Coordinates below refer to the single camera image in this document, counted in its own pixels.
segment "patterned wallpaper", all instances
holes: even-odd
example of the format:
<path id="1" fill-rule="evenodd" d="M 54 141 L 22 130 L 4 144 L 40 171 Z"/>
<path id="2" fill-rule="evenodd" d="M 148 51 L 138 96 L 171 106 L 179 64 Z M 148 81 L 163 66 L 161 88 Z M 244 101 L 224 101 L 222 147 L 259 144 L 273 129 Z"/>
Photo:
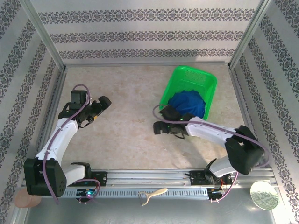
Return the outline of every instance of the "patterned wallpaper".
<path id="1" fill-rule="evenodd" d="M 260 0 L 32 0 L 66 65 L 229 62 Z"/>
<path id="2" fill-rule="evenodd" d="M 292 223 L 299 223 L 298 12 L 295 0 L 274 0 L 235 67 L 251 125 L 271 150 Z"/>
<path id="3" fill-rule="evenodd" d="M 23 163 L 43 133 L 60 74 L 18 0 L 0 0 L 0 224 L 9 223 Z"/>

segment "blue cloth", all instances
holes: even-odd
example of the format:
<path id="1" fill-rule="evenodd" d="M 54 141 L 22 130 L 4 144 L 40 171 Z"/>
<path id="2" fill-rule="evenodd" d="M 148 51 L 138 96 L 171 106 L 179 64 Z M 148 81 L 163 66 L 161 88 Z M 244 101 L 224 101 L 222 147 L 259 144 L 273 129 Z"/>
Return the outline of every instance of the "blue cloth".
<path id="1" fill-rule="evenodd" d="M 184 90 L 180 93 L 175 93 L 174 96 L 168 101 L 168 104 L 170 104 L 182 115 L 185 113 L 191 113 L 200 118 L 203 118 L 205 115 L 206 103 L 200 94 L 195 90 Z"/>

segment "green plastic basket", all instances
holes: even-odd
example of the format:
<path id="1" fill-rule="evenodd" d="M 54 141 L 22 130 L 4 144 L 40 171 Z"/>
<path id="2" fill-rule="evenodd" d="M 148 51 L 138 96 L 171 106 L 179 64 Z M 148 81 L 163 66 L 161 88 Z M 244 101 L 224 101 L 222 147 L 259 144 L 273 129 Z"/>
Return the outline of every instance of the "green plastic basket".
<path id="1" fill-rule="evenodd" d="M 207 120 L 216 85 L 217 78 L 213 74 L 187 66 L 179 66 L 173 71 L 160 103 L 168 104 L 168 100 L 177 92 L 195 90 L 206 103 L 206 112 L 203 120 Z"/>

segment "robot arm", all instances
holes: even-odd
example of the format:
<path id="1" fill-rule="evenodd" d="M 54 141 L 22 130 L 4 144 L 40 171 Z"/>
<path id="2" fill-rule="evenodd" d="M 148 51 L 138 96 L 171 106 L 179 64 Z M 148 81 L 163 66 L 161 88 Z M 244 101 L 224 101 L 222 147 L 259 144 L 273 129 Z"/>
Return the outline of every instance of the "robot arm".
<path id="1" fill-rule="evenodd" d="M 24 172 L 26 179 L 27 192 L 30 195 L 51 196 L 43 177 L 42 163 L 47 151 L 47 147 L 53 140 L 46 161 L 46 173 L 51 187 L 57 197 L 63 195 L 65 188 L 80 179 L 89 179 L 91 176 L 91 168 L 88 163 L 72 163 L 67 169 L 61 168 L 61 160 L 65 150 L 70 143 L 74 134 L 79 128 L 83 128 L 82 122 L 88 121 L 86 127 L 92 123 L 105 109 L 111 105 L 111 101 L 102 96 L 99 102 L 93 101 L 88 103 L 85 108 L 73 119 L 69 120 L 63 128 L 62 124 L 74 115 L 84 104 L 87 99 L 86 91 L 71 92 L 71 101 L 67 103 L 58 116 L 58 122 L 55 131 L 51 135 L 47 144 L 36 155 L 34 159 L 26 159 L 24 163 Z"/>
<path id="2" fill-rule="evenodd" d="M 206 176 L 212 176 L 214 179 L 220 178 L 226 174 L 238 171 L 241 174 L 248 175 L 252 168 L 262 158 L 263 149 L 249 140 L 233 135 L 233 133 L 241 134 L 256 140 L 252 132 L 245 126 L 239 128 L 223 127 L 204 121 L 207 125 L 193 124 L 193 121 L 203 121 L 199 117 L 192 114 L 182 116 L 170 105 L 160 111 L 164 119 L 170 121 L 189 121 L 188 124 L 167 124 L 158 121 L 154 124 L 154 133 L 171 133 L 190 135 L 207 139 L 211 142 L 217 143 L 226 149 L 228 155 L 214 159 L 206 167 Z M 230 133 L 216 129 L 225 129 Z"/>

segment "beige floor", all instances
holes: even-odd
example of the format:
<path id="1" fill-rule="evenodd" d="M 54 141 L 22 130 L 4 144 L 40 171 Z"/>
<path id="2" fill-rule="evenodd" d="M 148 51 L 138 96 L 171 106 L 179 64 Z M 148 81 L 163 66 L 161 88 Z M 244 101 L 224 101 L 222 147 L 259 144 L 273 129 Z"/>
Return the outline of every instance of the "beige floor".
<path id="1" fill-rule="evenodd" d="M 89 162 L 92 169 L 204 168 L 226 155 L 225 149 L 207 140 L 154 135 L 152 108 L 157 105 L 174 66 L 70 68 L 58 112 L 70 101 L 76 84 L 89 87 L 93 99 L 101 95 L 112 105 L 93 124 L 72 138 L 62 165 Z M 243 124 L 225 65 L 197 66 L 218 79 L 209 121 L 231 127 Z"/>

